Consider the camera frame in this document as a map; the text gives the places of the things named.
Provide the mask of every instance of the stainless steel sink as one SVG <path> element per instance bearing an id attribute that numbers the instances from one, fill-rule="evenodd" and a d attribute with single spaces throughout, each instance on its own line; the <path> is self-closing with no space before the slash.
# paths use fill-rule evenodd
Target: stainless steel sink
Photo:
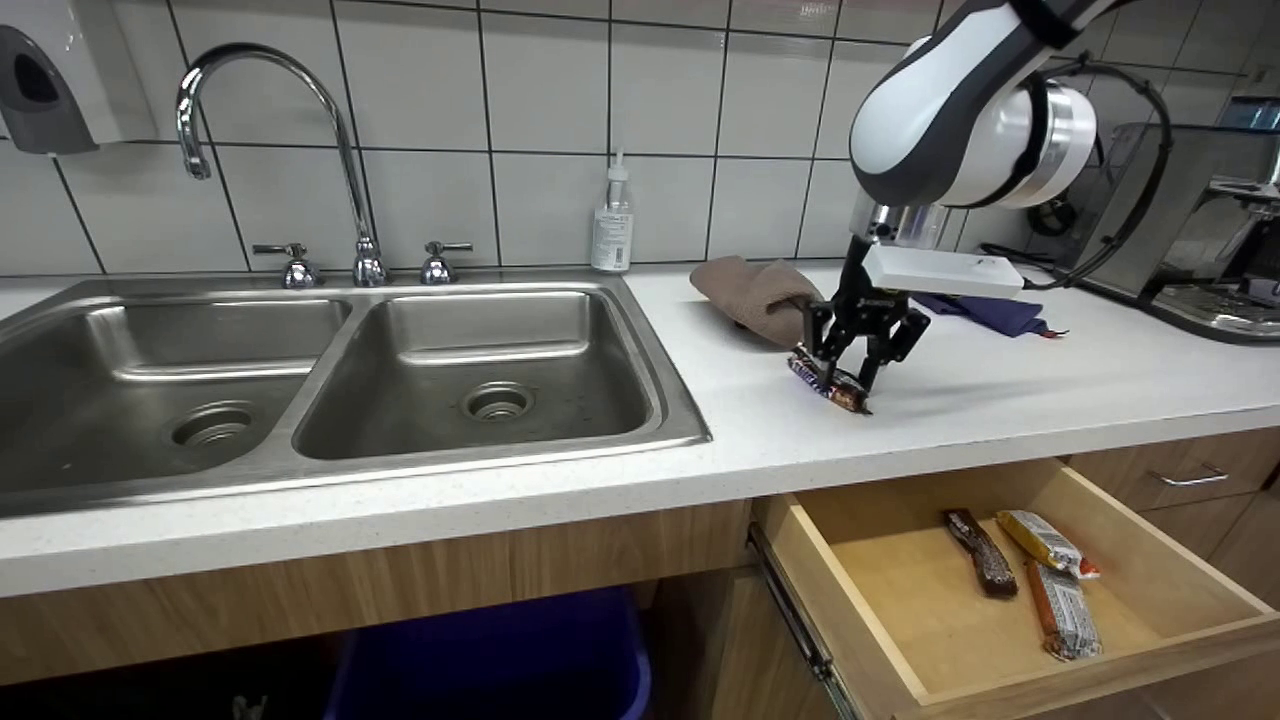
<path id="1" fill-rule="evenodd" d="M 396 295 L 369 313 L 294 450 L 321 460 L 591 443 L 661 422 L 598 287 Z"/>
<path id="2" fill-rule="evenodd" d="M 46 308 L 0 341 L 0 490 L 175 477 L 244 457 L 346 315 L 335 302 Z"/>
<path id="3" fill-rule="evenodd" d="M 621 280 L 80 285 L 0 324 L 0 513 L 702 442 Z"/>

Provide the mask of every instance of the paper towel dispenser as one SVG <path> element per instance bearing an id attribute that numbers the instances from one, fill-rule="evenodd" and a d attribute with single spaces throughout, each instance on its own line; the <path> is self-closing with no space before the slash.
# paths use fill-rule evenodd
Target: paper towel dispenser
<path id="1" fill-rule="evenodd" d="M 154 140 L 109 0 L 0 0 L 0 116 L 20 151 Z"/>

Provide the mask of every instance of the wooden cabinet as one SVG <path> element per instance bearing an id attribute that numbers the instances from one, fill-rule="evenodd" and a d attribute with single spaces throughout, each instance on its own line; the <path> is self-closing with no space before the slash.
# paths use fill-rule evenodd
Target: wooden cabinet
<path id="1" fill-rule="evenodd" d="M 652 620 L 661 720 L 837 720 L 761 570 L 663 580 Z"/>
<path id="2" fill-rule="evenodd" d="M 746 504 L 0 601 L 0 684 L 736 570 Z"/>
<path id="3" fill-rule="evenodd" d="M 1073 457 L 1086 481 L 1212 557 L 1280 466 L 1280 431 L 1205 437 Z"/>
<path id="4" fill-rule="evenodd" d="M 1105 658 L 1040 650 L 1029 587 L 988 601 L 940 527 L 1037 507 L 1090 553 Z M 1159 684 L 1280 643 L 1280 618 L 1062 466 L 1017 466 L 784 495 L 767 547 L 837 662 L 859 718 L 1032 718 Z"/>
<path id="5" fill-rule="evenodd" d="M 1280 651 L 1105 697 L 1037 720 L 1280 720 Z"/>
<path id="6" fill-rule="evenodd" d="M 1280 608 L 1280 481 L 1242 507 L 1241 526 L 1212 553 L 1212 561 L 1261 601 Z"/>

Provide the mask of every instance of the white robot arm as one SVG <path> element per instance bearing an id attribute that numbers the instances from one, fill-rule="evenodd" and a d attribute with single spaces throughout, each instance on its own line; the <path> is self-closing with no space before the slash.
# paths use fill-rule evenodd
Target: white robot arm
<path id="1" fill-rule="evenodd" d="M 921 39 L 864 101 L 846 156 L 864 191 L 886 207 L 1029 207 L 1061 198 L 1084 169 L 1097 116 L 1073 89 L 1032 76 L 1086 19 L 1123 0 L 969 0 Z M 928 330 L 908 291 L 1012 295 L 1005 259 L 851 240 L 830 306 L 816 306 L 790 373 L 819 397 L 864 412 L 884 366 Z M 866 341 L 859 373 L 838 356 Z"/>
<path id="2" fill-rule="evenodd" d="M 1097 116 L 1032 71 L 1118 0 L 969 0 L 864 101 L 846 156 L 879 205 L 1005 205 L 1061 198 Z"/>

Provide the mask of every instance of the open drawer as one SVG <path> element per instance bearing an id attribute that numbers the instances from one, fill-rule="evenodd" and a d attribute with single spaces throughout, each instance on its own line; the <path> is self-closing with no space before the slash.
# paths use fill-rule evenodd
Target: open drawer
<path id="1" fill-rule="evenodd" d="M 943 507 L 971 507 L 1017 570 L 988 601 Z M 1054 662 L 998 507 L 1037 507 L 1099 570 L 1105 651 Z M 1012 466 L 781 495 L 761 542 L 859 718 L 1037 718 L 1154 684 L 1280 641 L 1280 618 L 1062 466 Z"/>

